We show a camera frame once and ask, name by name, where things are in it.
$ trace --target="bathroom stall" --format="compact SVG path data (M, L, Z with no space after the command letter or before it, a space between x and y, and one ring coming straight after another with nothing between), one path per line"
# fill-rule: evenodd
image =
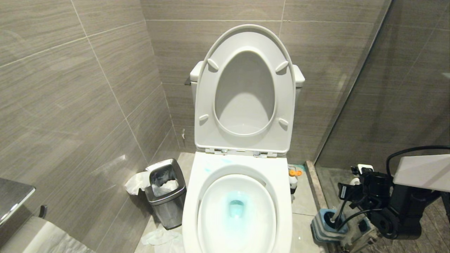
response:
M392 153L450 145L449 35L449 1L391 2L315 161L328 208L339 206L338 183L350 183L352 166L368 164L385 173L386 158ZM398 163L399 158L392 160L393 173ZM344 209L347 217L355 212ZM450 224L440 198L425 209L420 223L419 239L383 238L366 251L450 251Z

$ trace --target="toilet tank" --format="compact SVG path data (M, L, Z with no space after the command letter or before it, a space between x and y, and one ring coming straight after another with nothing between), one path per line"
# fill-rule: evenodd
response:
M192 69L189 80L186 82L187 85L191 85L192 90L192 98L194 101L194 107L195 107L195 95L197 93L197 82L198 82L198 76L200 75L200 69L202 68L203 61L199 61L195 67ZM293 65L294 67L294 78L295 78L295 106L297 106L298 97L300 96L300 90L302 89L303 82L305 81L305 77L303 76L302 72L298 68L297 65Z

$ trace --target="toilet paper roll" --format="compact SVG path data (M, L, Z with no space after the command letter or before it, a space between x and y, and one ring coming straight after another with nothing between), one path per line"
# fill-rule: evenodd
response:
M31 217L0 253L95 253L53 223Z

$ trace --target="toilet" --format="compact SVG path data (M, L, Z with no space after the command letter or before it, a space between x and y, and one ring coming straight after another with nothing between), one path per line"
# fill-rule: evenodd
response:
M258 25L225 32L190 75L195 144L183 210L186 253L288 253L294 109L305 78Z

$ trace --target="trash can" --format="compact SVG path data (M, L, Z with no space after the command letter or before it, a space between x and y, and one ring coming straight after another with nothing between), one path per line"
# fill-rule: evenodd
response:
M172 158L155 163L145 170L150 172L150 186L145 188L145 195L156 216L167 230L179 227L187 191L180 166ZM166 183L171 183L172 187L178 186L168 190L164 188Z

